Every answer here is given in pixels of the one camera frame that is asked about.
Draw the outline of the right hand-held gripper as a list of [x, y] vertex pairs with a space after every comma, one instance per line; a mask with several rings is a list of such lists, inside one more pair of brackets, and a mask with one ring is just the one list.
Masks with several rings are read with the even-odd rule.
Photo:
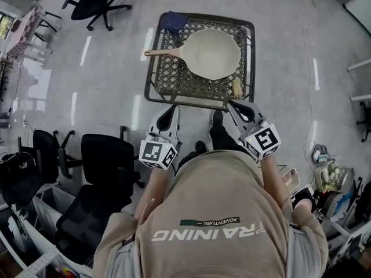
[[[255, 103], [246, 100], [230, 100], [228, 102], [229, 113], [242, 133], [240, 142], [252, 159], [259, 163], [276, 152], [281, 145], [281, 139], [273, 123], [262, 120], [262, 114]], [[246, 125], [256, 125], [247, 130]]]

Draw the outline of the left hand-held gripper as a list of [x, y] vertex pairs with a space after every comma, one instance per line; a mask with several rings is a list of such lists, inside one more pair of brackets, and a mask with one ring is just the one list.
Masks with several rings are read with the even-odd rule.
[[152, 169], [167, 170], [178, 156], [179, 128], [180, 107], [169, 105], [161, 109], [152, 118], [150, 132], [141, 141], [139, 161]]

